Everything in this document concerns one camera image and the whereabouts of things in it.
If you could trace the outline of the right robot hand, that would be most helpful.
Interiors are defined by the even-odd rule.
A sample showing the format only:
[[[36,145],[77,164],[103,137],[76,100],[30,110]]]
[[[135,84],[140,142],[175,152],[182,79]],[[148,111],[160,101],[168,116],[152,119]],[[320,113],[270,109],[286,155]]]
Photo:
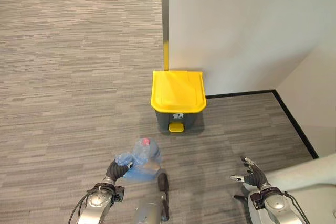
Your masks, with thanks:
[[[247,167],[248,175],[231,175],[230,179],[236,182],[256,186],[260,190],[271,187],[266,175],[254,161],[244,156],[241,156],[240,159],[243,162],[243,165]]]

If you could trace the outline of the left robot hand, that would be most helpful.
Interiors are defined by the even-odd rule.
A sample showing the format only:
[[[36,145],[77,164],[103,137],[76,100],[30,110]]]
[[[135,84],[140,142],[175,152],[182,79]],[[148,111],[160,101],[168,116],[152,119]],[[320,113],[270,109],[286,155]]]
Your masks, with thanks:
[[[106,177],[116,182],[119,178],[123,177],[126,172],[132,167],[132,163],[127,165],[119,165],[114,159],[106,171]]]

